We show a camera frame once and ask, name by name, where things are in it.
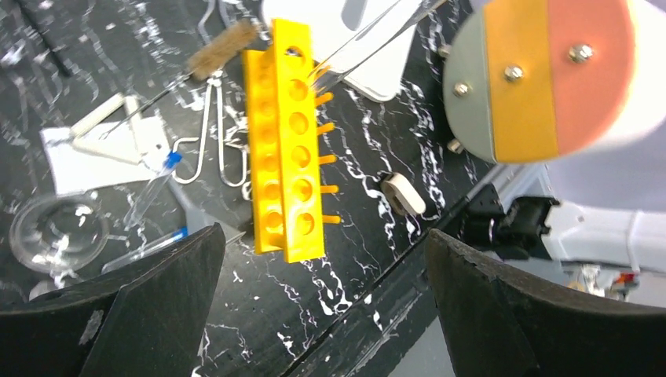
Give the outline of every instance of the black cable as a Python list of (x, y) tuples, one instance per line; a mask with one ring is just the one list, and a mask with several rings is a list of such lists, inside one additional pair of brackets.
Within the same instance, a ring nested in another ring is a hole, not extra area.
[(25, 6), (22, 0), (14, 0), (14, 2), (16, 3), (16, 5), (18, 5), (21, 14), (23, 15), (27, 23), (30, 24), (30, 27), (32, 27), (35, 30), (35, 32), (37, 32), (39, 38), (41, 38), (42, 42), (44, 42), (44, 46), (46, 46), (46, 49), (49, 50), (49, 55), (51, 56), (51, 60), (53, 60), (53, 63), (58, 68), (58, 71), (60, 71), (60, 74), (63, 75), (64, 77), (72, 77), (72, 75), (74, 75), (73, 72), (66, 65), (64, 65), (64, 62), (60, 58), (60, 55), (58, 55), (58, 53), (56, 52), (55, 46), (44, 35), (42, 29), (39, 28), (36, 19), (33, 17), (32, 13), (27, 8), (27, 6)]

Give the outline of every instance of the white paper towel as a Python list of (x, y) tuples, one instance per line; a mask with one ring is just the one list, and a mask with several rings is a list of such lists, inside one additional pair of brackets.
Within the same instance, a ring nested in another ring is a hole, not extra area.
[[(86, 135), (86, 138), (98, 139), (114, 125), (115, 122), (100, 123)], [(162, 121), (154, 116), (143, 118), (141, 130), (142, 137), (150, 137), (155, 142), (155, 149), (145, 157), (145, 162), (152, 169), (158, 170), (170, 151)], [(135, 166), (105, 157), (92, 156), (74, 150), (67, 143), (49, 145), (50, 141), (67, 139), (69, 137), (68, 127), (47, 128), (40, 131), (40, 135), (51, 166), (51, 175), (57, 195), (80, 193), (128, 182), (147, 181), (157, 175), (144, 164)], [(136, 149), (134, 136), (126, 124), (109, 134), (106, 141), (112, 145), (118, 145), (118, 148)]]

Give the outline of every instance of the blue test tube cap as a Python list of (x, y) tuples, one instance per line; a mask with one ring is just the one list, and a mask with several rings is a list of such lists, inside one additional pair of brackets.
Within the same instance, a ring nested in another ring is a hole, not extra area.
[(166, 161), (164, 161), (164, 167), (167, 169), (172, 169), (176, 166), (177, 163), (181, 162), (182, 159), (183, 156), (181, 156), (180, 153), (169, 152), (169, 155), (166, 157)]

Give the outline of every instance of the test tube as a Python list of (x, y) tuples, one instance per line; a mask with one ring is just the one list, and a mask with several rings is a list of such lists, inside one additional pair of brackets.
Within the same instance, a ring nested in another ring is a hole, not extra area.
[(104, 273), (110, 273), (111, 271), (116, 271), (117, 269), (129, 265), (132, 262), (153, 255), (154, 253), (162, 250), (164, 247), (167, 247), (172, 243), (176, 243), (187, 236), (188, 236), (187, 227), (180, 228), (176, 232), (161, 236), (157, 240), (147, 243), (143, 247), (139, 247), (134, 251), (130, 251), (129, 253), (123, 255), (122, 257), (116, 258), (110, 261), (109, 263), (105, 264), (102, 267), (102, 273), (104, 274)]
[[(380, 31), (375, 27), (383, 21), (395, 19), (394, 17), (401, 17), (404, 14), (405, 7), (413, 6), (419, 3), (416, 11), (407, 19), (402, 27), (400, 27), (395, 34), (388, 34), (385, 37), (376, 37), (386, 40), (379, 48), (368, 50), (363, 46), (363, 39), (370, 34)], [(335, 84), (341, 82), (345, 77), (352, 73), (356, 68), (359, 68), (368, 59), (373, 57), (378, 51), (386, 47), (395, 38), (400, 36), (404, 31), (421, 21), (422, 18), (427, 16), (430, 12), (435, 10), (440, 5), (444, 4), (446, 0), (397, 0), (387, 10), (381, 13), (370, 24), (361, 29), (350, 40), (345, 42), (333, 54), (326, 59), (322, 60), (310, 73), (314, 77), (312, 88), (316, 94), (321, 95), (328, 92)], [(346, 53), (353, 51), (359, 53), (358, 58), (354, 60), (355, 63), (351, 64), (348, 68), (335, 69), (335, 60), (340, 58)]]
[(130, 210), (125, 215), (125, 218), (123, 219), (125, 230), (141, 222), (145, 212), (148, 210), (159, 192), (162, 191), (164, 185), (169, 181), (171, 173), (174, 172), (176, 165), (181, 162), (181, 159), (182, 156), (177, 152), (169, 152), (166, 161), (164, 161), (162, 171), (159, 172), (157, 177), (153, 178), (148, 184), (146, 184), (137, 199), (134, 200), (134, 204), (132, 204)]

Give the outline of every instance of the white cutting board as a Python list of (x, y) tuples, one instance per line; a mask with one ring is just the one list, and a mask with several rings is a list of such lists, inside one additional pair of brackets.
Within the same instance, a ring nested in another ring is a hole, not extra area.
[[(264, 0), (262, 17), (267, 25), (274, 18), (308, 24), (312, 33), (313, 58), (322, 61), (335, 52), (395, 0)], [(402, 0), (359, 42), (347, 46), (331, 59), (331, 70), (345, 71), (364, 54), (374, 51), (395, 34), (419, 7), (421, 0)], [(373, 101), (384, 102), (400, 91), (400, 80), (412, 46), (415, 26), (346, 77), (345, 82)]]

